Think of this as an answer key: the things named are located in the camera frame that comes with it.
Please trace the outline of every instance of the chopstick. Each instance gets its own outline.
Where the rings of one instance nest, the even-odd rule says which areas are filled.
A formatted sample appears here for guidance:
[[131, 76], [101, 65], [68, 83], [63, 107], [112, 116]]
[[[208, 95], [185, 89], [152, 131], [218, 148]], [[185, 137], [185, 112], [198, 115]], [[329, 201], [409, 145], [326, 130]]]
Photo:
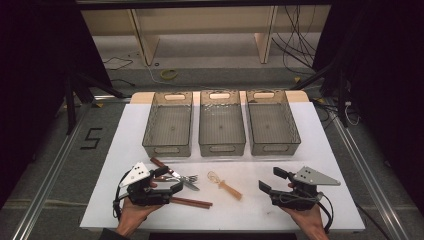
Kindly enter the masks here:
[[192, 207], [206, 208], [206, 209], [209, 209], [213, 205], [211, 202], [203, 202], [203, 201], [192, 200], [187, 198], [179, 198], [179, 197], [172, 197], [170, 202], [188, 205]]

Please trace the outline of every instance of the wire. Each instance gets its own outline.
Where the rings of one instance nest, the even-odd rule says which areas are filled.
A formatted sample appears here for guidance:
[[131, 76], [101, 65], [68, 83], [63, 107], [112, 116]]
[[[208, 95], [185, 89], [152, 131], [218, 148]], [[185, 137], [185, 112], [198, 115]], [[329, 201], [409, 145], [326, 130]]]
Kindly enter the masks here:
[[153, 73], [152, 73], [152, 70], [150, 69], [149, 65], [146, 64], [146, 67], [149, 70], [150, 77], [151, 77], [152, 81], [155, 82], [155, 83], [171, 85], [171, 86], [175, 86], [175, 87], [200, 87], [200, 88], [205, 88], [205, 89], [210, 89], [210, 90], [228, 90], [228, 88], [219, 88], [219, 87], [211, 88], [211, 87], [202, 86], [202, 85], [185, 85], [185, 84], [173, 84], [173, 83], [169, 83], [169, 82], [160, 82], [160, 81], [157, 81], [153, 77]]
[[325, 122], [325, 121], [327, 121], [328, 119], [330, 119], [330, 114], [328, 113], [327, 109], [325, 109], [325, 108], [320, 108], [320, 107], [318, 107], [318, 109], [323, 109], [323, 110], [324, 110], [324, 112], [326, 113], [326, 117], [325, 117], [324, 119], [320, 119], [320, 122]]
[[112, 79], [112, 80], [110, 80], [110, 81], [111, 81], [111, 82], [112, 82], [112, 81], [121, 81], [121, 82], [128, 83], [129, 85], [131, 85], [131, 86], [135, 87], [135, 84], [134, 84], [134, 83], [128, 82], [128, 81], [126, 81], [126, 80], [124, 80], [124, 79], [120, 79], [120, 78]]
[[302, 51], [300, 51], [299, 49], [297, 49], [297, 48], [294, 48], [294, 47], [292, 47], [292, 46], [290, 46], [286, 41], [284, 41], [284, 39], [280, 36], [280, 34], [279, 33], [277, 33], [277, 36], [278, 36], [278, 38], [284, 43], [284, 44], [286, 44], [287, 45], [287, 47], [289, 47], [290, 49], [292, 49], [293, 51], [296, 51], [296, 52], [298, 52], [298, 53], [301, 53], [301, 54], [306, 54], [305, 52], [302, 52]]
[[278, 46], [278, 48], [281, 50], [281, 51], [283, 51], [284, 53], [286, 53], [286, 54], [288, 54], [288, 55], [290, 55], [292, 58], [294, 58], [294, 59], [296, 59], [297, 61], [299, 61], [300, 63], [302, 63], [303, 65], [305, 65], [305, 66], [307, 66], [308, 68], [312, 68], [308, 63], [306, 63], [306, 62], [304, 62], [304, 61], [302, 61], [302, 60], [300, 60], [298, 57], [296, 57], [295, 55], [293, 55], [291, 52], [289, 52], [289, 51], [287, 51], [286, 49], [283, 49], [283, 47], [281, 47], [276, 41], [275, 41], [275, 39], [274, 38], [271, 38], [272, 39], [272, 41]]
[[346, 108], [345, 108], [346, 119], [347, 119], [347, 120], [349, 121], [349, 123], [350, 123], [350, 124], [352, 124], [353, 126], [358, 125], [359, 120], [361, 119], [361, 117], [360, 117], [360, 116], [358, 116], [358, 119], [356, 120], [356, 123], [352, 122], [352, 121], [350, 120], [350, 117], [349, 117], [348, 113], [347, 113], [347, 109], [348, 109], [348, 108], [349, 108], [349, 106], [346, 106]]
[[[128, 173], [130, 173], [131, 172], [131, 170], [130, 171], [128, 171], [128, 172], [126, 172], [125, 174], [124, 174], [124, 176], [121, 178], [121, 181], [119, 181], [119, 184], [124, 180], [124, 178], [128, 175]], [[117, 187], [117, 189], [116, 189], [116, 194], [115, 194], [115, 200], [113, 201], [113, 217], [114, 218], [118, 218], [118, 221], [120, 221], [121, 220], [121, 207], [119, 206], [119, 202], [122, 200], [120, 197], [119, 197], [119, 191], [121, 190], [121, 187], [119, 187], [119, 184], [118, 184], [118, 187]]]
[[[311, 46], [311, 44], [305, 39], [305, 37], [300, 33], [300, 23], [299, 23], [299, 17], [300, 17], [300, 6], [298, 5], [298, 6], [296, 6], [296, 9], [294, 10], [294, 13], [293, 13], [293, 19], [294, 18], [296, 18], [296, 21], [294, 22], [293, 21], [293, 19], [290, 17], [290, 14], [289, 14], [289, 12], [288, 12], [288, 9], [287, 9], [287, 6], [285, 6], [284, 7], [285, 8], [285, 10], [286, 10], [286, 14], [287, 14], [287, 16], [288, 16], [288, 18], [289, 18], [289, 20], [290, 20], [290, 23], [291, 23], [291, 27], [292, 27], [292, 29], [293, 29], [293, 31], [292, 31], [292, 34], [294, 34], [294, 32], [296, 32], [296, 34], [297, 34], [297, 36], [298, 36], [298, 47], [300, 47], [301, 48], [301, 51], [300, 52], [302, 52], [303, 53], [303, 57], [305, 58], [305, 61], [309, 64], [309, 61], [308, 61], [308, 59], [306, 58], [306, 53], [304, 53], [304, 51], [303, 51], [303, 48], [306, 50], [306, 52], [307, 52], [307, 54], [309, 55], [309, 57], [310, 58], [312, 58], [312, 54], [309, 52], [309, 50], [308, 50], [308, 46], [309, 46], [309, 48], [311, 48], [312, 50], [314, 50], [314, 51], [316, 51], [315, 50], [315, 48], [314, 47], [312, 47]], [[311, 23], [310, 23], [310, 25], [309, 25], [309, 27], [308, 27], [308, 32], [307, 33], [309, 33], [309, 29], [310, 29], [310, 26], [312, 25], [312, 23], [313, 23], [313, 20], [314, 20], [314, 18], [312, 18], [312, 21], [311, 21]]]
[[281, 193], [281, 194], [278, 196], [278, 198], [279, 198], [279, 200], [280, 200], [280, 202], [281, 202], [281, 203], [291, 203], [291, 202], [296, 202], [296, 201], [308, 201], [308, 202], [313, 202], [313, 203], [317, 203], [317, 202], [318, 202], [318, 199], [317, 199], [317, 198], [314, 198], [314, 197], [305, 198], [305, 197], [299, 197], [299, 196], [296, 196], [296, 198], [293, 198], [293, 199], [290, 199], [290, 200], [287, 200], [287, 201], [283, 201], [283, 199], [281, 199], [281, 197], [282, 197], [283, 195], [290, 196], [290, 197], [294, 197], [294, 196], [293, 196], [292, 194], [290, 194], [290, 193], [285, 193], [285, 192], [283, 192], [283, 193]]
[[389, 235], [383, 230], [383, 228], [377, 223], [377, 221], [374, 220], [374, 218], [371, 217], [371, 215], [369, 215], [369, 213], [367, 211], [365, 211], [356, 201], [353, 201], [355, 203], [355, 206], [361, 210], [361, 212], [363, 214], [365, 214], [365, 216], [368, 217], [369, 220], [371, 220], [372, 223], [374, 223], [374, 225], [378, 228], [378, 230], [380, 230], [380, 232], [383, 234], [383, 236], [387, 239], [390, 240]]
[[316, 10], [316, 8], [317, 8], [317, 5], [314, 6], [314, 11], [312, 12], [312, 20], [311, 20], [311, 23], [308, 26], [308, 30], [306, 31], [305, 36], [308, 35], [309, 30], [311, 30], [312, 23], [314, 22], [314, 18], [315, 18], [315, 10]]
[[109, 70], [118, 70], [118, 69], [124, 68], [124, 67], [126, 67], [126, 66], [128, 66], [128, 65], [130, 65], [130, 64], [133, 63], [133, 60], [131, 60], [131, 59], [123, 59], [123, 58], [119, 58], [119, 57], [112, 57], [109, 60], [104, 61], [103, 63], [109, 63], [112, 59], [118, 59], [118, 60], [126, 61], [126, 62], [129, 62], [129, 63], [127, 63], [125, 65], [122, 65], [122, 66], [120, 66], [118, 68], [109, 68]]
[[328, 203], [330, 204], [330, 207], [331, 207], [331, 216], [330, 216], [330, 213], [324, 207], [324, 205], [322, 205], [320, 202], [318, 203], [318, 206], [320, 206], [321, 209], [325, 212], [325, 214], [327, 214], [328, 222], [325, 225], [324, 230], [325, 230], [326, 233], [329, 233], [331, 224], [333, 224], [333, 220], [334, 220], [334, 208], [333, 208], [333, 204], [331, 203], [330, 199], [327, 196], [325, 196], [324, 194], [322, 194], [322, 196], [327, 199], [327, 201], [328, 201]]
[[324, 131], [325, 131], [325, 129], [327, 129], [328, 128], [328, 126], [330, 126], [330, 124], [334, 121], [334, 119], [336, 119], [337, 118], [337, 115], [335, 115], [332, 119], [331, 119], [331, 121], [324, 127]]

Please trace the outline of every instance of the black cable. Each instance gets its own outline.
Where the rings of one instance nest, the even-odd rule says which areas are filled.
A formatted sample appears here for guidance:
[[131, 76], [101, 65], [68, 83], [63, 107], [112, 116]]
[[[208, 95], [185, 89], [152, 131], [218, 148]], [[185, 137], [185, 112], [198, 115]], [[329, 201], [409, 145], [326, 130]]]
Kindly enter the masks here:
[[110, 80], [110, 81], [111, 81], [111, 82], [113, 82], [113, 81], [121, 81], [121, 82], [128, 83], [129, 85], [131, 85], [131, 86], [135, 87], [135, 84], [134, 84], [134, 83], [128, 82], [128, 81], [126, 81], [126, 80], [124, 80], [124, 79], [120, 79], [120, 78], [112, 79], [112, 80]]
[[322, 104], [315, 99], [309, 99], [309, 101], [312, 102], [312, 104], [314, 104], [314, 106], [317, 107], [317, 108], [324, 109], [328, 112], [338, 113], [337, 106]]
[[317, 8], [317, 5], [314, 6], [314, 11], [312, 13], [312, 20], [311, 20], [311, 23], [308, 26], [308, 30], [306, 31], [305, 36], [308, 35], [309, 30], [311, 30], [311, 26], [312, 26], [312, 23], [314, 22], [314, 18], [315, 18], [315, 10], [316, 10], [316, 8]]
[[301, 53], [301, 54], [307, 54], [307, 53], [305, 53], [305, 52], [301, 52], [299, 49], [296, 49], [296, 48], [294, 48], [294, 47], [292, 47], [292, 46], [290, 46], [286, 41], [284, 41], [284, 39], [280, 36], [280, 34], [279, 33], [277, 33], [277, 36], [278, 36], [278, 38], [284, 43], [284, 44], [286, 44], [289, 48], [291, 48], [293, 51], [296, 51], [296, 52], [298, 52], [298, 53]]
[[113, 201], [113, 217], [118, 218], [118, 221], [121, 220], [121, 207], [119, 206], [119, 202], [121, 201], [121, 199], [119, 198], [119, 191], [121, 190], [121, 188], [119, 187], [119, 184], [122, 182], [122, 180], [124, 180], [124, 178], [128, 175], [129, 172], [131, 172], [131, 170], [126, 172], [121, 178], [121, 181], [119, 181], [118, 188], [116, 189], [115, 200]]
[[374, 220], [374, 218], [371, 217], [371, 215], [368, 214], [367, 211], [365, 211], [356, 201], [353, 201], [355, 203], [355, 206], [361, 210], [361, 212], [363, 214], [365, 214], [365, 216], [368, 217], [368, 219], [371, 220], [372, 223], [374, 223], [374, 225], [378, 228], [378, 230], [380, 230], [380, 232], [383, 234], [383, 236], [387, 239], [390, 240], [389, 235], [383, 230], [383, 228], [377, 223], [377, 221]]
[[[298, 37], [298, 41], [299, 41], [299, 44], [298, 45], [300, 45], [300, 49], [301, 49], [301, 52], [303, 52], [303, 58], [305, 59], [305, 61], [308, 63], [308, 65], [309, 66], [312, 66], [310, 63], [309, 63], [309, 61], [308, 61], [308, 58], [306, 57], [306, 55], [305, 55], [305, 53], [304, 53], [304, 51], [303, 51], [303, 47], [302, 46], [304, 46], [304, 43], [303, 43], [303, 41], [302, 41], [302, 38], [300, 37], [300, 22], [299, 22], [299, 17], [300, 17], [300, 6], [298, 5], [297, 7], [296, 7], [296, 24], [295, 24], [295, 28], [296, 28], [296, 26], [297, 26], [297, 37]], [[310, 53], [309, 53], [309, 51], [308, 51], [308, 48], [305, 46], [305, 50], [306, 50], [306, 52], [310, 55]]]
[[[299, 37], [299, 43], [302, 43], [303, 44], [303, 42], [306, 42], [306, 44], [312, 49], [312, 50], [314, 50], [314, 51], [316, 51], [316, 49], [314, 48], [314, 47], [312, 47], [311, 46], [311, 44], [303, 37], [303, 35], [302, 34], [300, 34], [300, 32], [299, 32], [299, 29], [296, 31], [296, 25], [293, 23], [293, 20], [292, 20], [292, 18], [290, 17], [290, 14], [289, 14], [289, 12], [288, 12], [288, 9], [287, 9], [287, 6], [284, 6], [284, 8], [285, 8], [285, 10], [286, 10], [286, 13], [287, 13], [287, 15], [288, 15], [288, 17], [289, 17], [289, 20], [290, 20], [290, 23], [291, 23], [291, 26], [292, 26], [292, 28], [293, 28], [293, 30], [296, 32], [296, 34], [298, 35], [298, 37]], [[298, 13], [298, 15], [297, 15], [297, 19], [299, 18], [299, 14], [300, 14], [300, 10], [298, 9], [299, 8], [299, 6], [297, 6], [297, 8], [295, 9], [295, 11]]]
[[[287, 11], [287, 8], [286, 8], [286, 13], [287, 13], [287, 16], [288, 16], [288, 18], [289, 18], [289, 20], [290, 20], [290, 22], [291, 22], [292, 35], [294, 35], [294, 33], [296, 32], [297, 37], [298, 37], [298, 45], [297, 45], [297, 47], [299, 48], [299, 46], [300, 46], [300, 48], [302, 49], [302, 45], [299, 45], [299, 44], [302, 44], [301, 39], [300, 39], [300, 37], [299, 37], [299, 31], [296, 31], [296, 27], [297, 27], [297, 28], [299, 28], [299, 5], [298, 5], [298, 6], [296, 6], [296, 8], [295, 8], [295, 10], [294, 10], [294, 12], [293, 12], [293, 19], [294, 19], [294, 18], [295, 18], [295, 16], [296, 16], [296, 23], [293, 23], [293, 21], [292, 21], [292, 19], [291, 19], [291, 17], [290, 17], [290, 14], [289, 14], [289, 13], [288, 13], [288, 11]], [[309, 64], [309, 62], [308, 62], [308, 60], [307, 60], [307, 58], [306, 58], [305, 54], [302, 54], [302, 55], [303, 55], [303, 58], [305, 59], [305, 61], [307, 62], [307, 65], [308, 65], [308, 66], [311, 66], [311, 65]]]
[[325, 129], [327, 129], [328, 128], [328, 126], [330, 126], [330, 124], [334, 121], [334, 119], [336, 119], [337, 118], [337, 115], [336, 116], [334, 116], [333, 117], [333, 119], [331, 119], [331, 121], [327, 124], [327, 126], [325, 126], [324, 127], [324, 131], [325, 131]]
[[327, 201], [328, 201], [328, 203], [330, 204], [330, 207], [331, 207], [331, 215], [330, 215], [330, 213], [324, 207], [324, 205], [322, 205], [322, 203], [320, 203], [320, 202], [317, 203], [318, 206], [320, 206], [320, 208], [325, 212], [325, 214], [327, 214], [328, 222], [327, 222], [327, 224], [324, 227], [324, 231], [325, 231], [325, 233], [328, 234], [330, 232], [331, 224], [333, 224], [333, 220], [334, 220], [334, 209], [333, 209], [333, 204], [331, 204], [330, 199], [327, 196], [325, 196], [324, 194], [322, 196], [327, 199]]
[[293, 55], [291, 52], [289, 52], [289, 51], [287, 51], [285, 48], [283, 48], [283, 47], [281, 47], [276, 41], [275, 41], [275, 39], [274, 38], [271, 38], [272, 39], [272, 41], [277, 45], [277, 47], [281, 50], [281, 51], [283, 51], [284, 53], [286, 53], [286, 54], [288, 54], [288, 55], [290, 55], [292, 58], [294, 58], [294, 59], [296, 59], [297, 61], [299, 61], [300, 63], [302, 63], [303, 65], [305, 65], [306, 67], [308, 67], [308, 68], [312, 68], [308, 63], [305, 63], [304, 61], [302, 61], [300, 58], [298, 58], [298, 57], [296, 57], [295, 55]]
[[320, 122], [325, 122], [325, 121], [327, 121], [328, 119], [330, 119], [330, 114], [328, 113], [328, 111], [327, 111], [327, 109], [326, 108], [321, 108], [321, 107], [319, 107], [319, 106], [316, 106], [318, 109], [323, 109], [324, 110], [324, 112], [326, 113], [326, 117], [325, 117], [325, 119], [320, 119], [319, 121]]
[[126, 62], [129, 62], [129, 63], [127, 63], [127, 64], [125, 64], [125, 65], [122, 65], [122, 66], [120, 66], [120, 67], [118, 67], [118, 68], [109, 68], [109, 70], [118, 70], [118, 69], [121, 69], [121, 68], [126, 67], [126, 66], [130, 65], [131, 63], [133, 63], [133, 60], [131, 60], [131, 59], [123, 59], [123, 58], [119, 58], [119, 57], [112, 57], [112, 58], [110, 58], [109, 60], [104, 61], [103, 63], [108, 63], [108, 62], [110, 62], [112, 59], [118, 59], [118, 60], [126, 61]]

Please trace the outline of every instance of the wooden stick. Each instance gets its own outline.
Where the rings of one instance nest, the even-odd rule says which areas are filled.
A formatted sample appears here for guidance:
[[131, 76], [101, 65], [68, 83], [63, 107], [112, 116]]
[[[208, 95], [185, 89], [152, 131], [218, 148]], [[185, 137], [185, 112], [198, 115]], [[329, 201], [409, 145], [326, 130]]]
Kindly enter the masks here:
[[239, 191], [235, 190], [234, 188], [228, 186], [224, 180], [222, 180], [221, 182], [219, 182], [218, 185], [220, 188], [223, 188], [225, 190], [227, 190], [227, 192], [229, 192], [231, 195], [233, 195], [233, 197], [237, 198], [237, 200], [240, 201], [241, 197], [243, 196], [243, 194], [241, 194]]
[[184, 205], [188, 205], [192, 207], [206, 208], [206, 209], [209, 209], [213, 205], [213, 203], [211, 202], [203, 202], [203, 201], [192, 200], [187, 198], [178, 198], [178, 197], [172, 197], [170, 202], [184, 204]]

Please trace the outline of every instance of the metal frame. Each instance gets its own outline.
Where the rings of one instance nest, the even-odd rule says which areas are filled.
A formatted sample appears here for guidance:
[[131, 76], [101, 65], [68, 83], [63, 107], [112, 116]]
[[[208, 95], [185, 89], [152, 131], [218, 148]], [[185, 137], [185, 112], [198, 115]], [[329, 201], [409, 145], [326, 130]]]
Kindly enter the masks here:
[[[334, 104], [331, 99], [327, 99], [327, 102]], [[330, 113], [330, 115], [331, 119], [337, 118], [334, 113]], [[371, 195], [371, 198], [377, 206], [377, 209], [380, 212], [380, 215], [384, 220], [384, 223], [386, 224], [391, 236], [393, 239], [399, 240], [410, 239], [406, 229], [400, 222], [399, 216], [396, 214], [396, 211], [393, 209], [392, 205], [384, 194], [383, 189], [380, 187], [380, 184], [378, 184], [378, 180], [375, 178], [371, 168], [368, 166], [366, 159], [356, 145], [356, 142], [350, 134], [349, 129], [345, 128], [338, 118], [334, 120], [334, 124], [340, 136], [342, 137], [342, 140], [347, 150], [349, 151], [350, 156], [352, 157], [356, 169], [361, 175], [362, 180], [364, 181], [365, 186]]]
[[56, 158], [53, 161], [53, 164], [47, 173], [46, 177], [41, 184], [40, 189], [35, 195], [34, 199], [31, 201], [31, 205], [28, 207], [25, 215], [22, 217], [21, 221], [18, 224], [18, 227], [13, 235], [12, 239], [28, 239], [29, 235], [34, 228], [34, 225], [37, 221], [38, 216], [43, 210], [44, 202], [52, 190], [54, 183], [56, 182], [57, 177], [60, 174], [62, 166], [66, 161], [66, 158], [71, 151], [72, 145], [76, 139], [76, 136], [79, 133], [81, 128], [81, 123], [83, 122], [85, 116], [89, 112], [91, 104], [83, 104], [80, 108], [80, 113], [78, 116], [78, 121], [73, 129], [73, 131], [66, 136], [65, 141], [63, 142]]
[[249, 7], [282, 5], [329, 5], [355, 3], [355, 0], [76, 0], [54, 2], [38, 0], [42, 7], [66, 7], [80, 10], [196, 8], [196, 7]]

